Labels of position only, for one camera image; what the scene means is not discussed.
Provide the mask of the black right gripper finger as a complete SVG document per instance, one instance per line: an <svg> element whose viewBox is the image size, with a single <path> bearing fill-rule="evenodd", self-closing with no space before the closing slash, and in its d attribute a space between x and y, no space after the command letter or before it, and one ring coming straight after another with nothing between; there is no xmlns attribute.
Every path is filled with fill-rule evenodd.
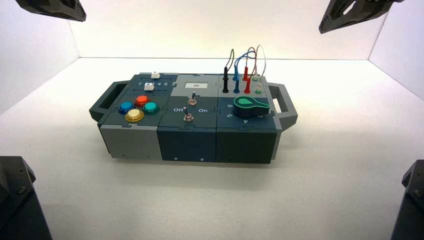
<svg viewBox="0 0 424 240"><path fill-rule="evenodd" d="M331 0L318 26L321 34L370 21L403 0Z"/></svg>

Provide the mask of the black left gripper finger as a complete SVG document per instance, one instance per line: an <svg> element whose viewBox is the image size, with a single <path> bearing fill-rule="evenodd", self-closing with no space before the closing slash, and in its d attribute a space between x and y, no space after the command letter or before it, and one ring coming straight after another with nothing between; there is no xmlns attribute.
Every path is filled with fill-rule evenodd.
<svg viewBox="0 0 424 240"><path fill-rule="evenodd" d="M79 0L16 0L24 10L38 15L84 22L87 14Z"/></svg>

